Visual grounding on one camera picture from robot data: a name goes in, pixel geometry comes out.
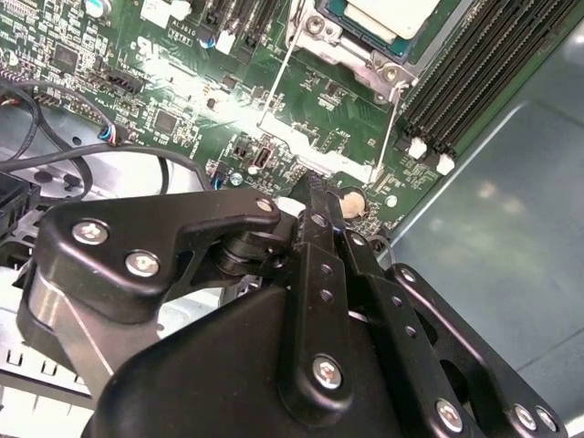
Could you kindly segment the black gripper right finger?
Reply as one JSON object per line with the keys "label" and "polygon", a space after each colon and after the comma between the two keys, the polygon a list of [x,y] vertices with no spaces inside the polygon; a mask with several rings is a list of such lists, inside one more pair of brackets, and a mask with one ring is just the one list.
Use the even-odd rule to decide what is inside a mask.
{"label": "black gripper right finger", "polygon": [[384,270],[328,195],[349,304],[368,321],[406,437],[565,437],[551,406],[415,269]]}

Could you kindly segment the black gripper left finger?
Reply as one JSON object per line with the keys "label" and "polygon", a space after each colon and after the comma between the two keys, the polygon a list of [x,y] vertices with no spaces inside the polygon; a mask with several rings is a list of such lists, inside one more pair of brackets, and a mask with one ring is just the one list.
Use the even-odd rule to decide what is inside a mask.
{"label": "black gripper left finger", "polygon": [[[332,193],[313,172],[291,196],[299,215],[254,189],[148,196],[51,209],[42,219],[18,324],[26,341],[67,358],[96,403],[131,358],[240,299],[279,288],[300,316],[319,295],[348,314]],[[317,427],[353,401],[353,370],[293,343],[282,402]]]}

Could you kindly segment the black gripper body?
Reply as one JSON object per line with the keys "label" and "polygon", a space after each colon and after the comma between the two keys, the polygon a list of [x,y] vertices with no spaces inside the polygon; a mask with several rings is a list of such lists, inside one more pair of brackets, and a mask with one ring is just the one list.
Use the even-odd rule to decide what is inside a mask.
{"label": "black gripper body", "polygon": [[[313,295],[279,288],[240,298],[131,358],[113,376],[87,437],[422,437],[407,400],[394,400],[367,326]],[[317,427],[295,419],[278,380],[293,343],[353,369],[353,401]]]}

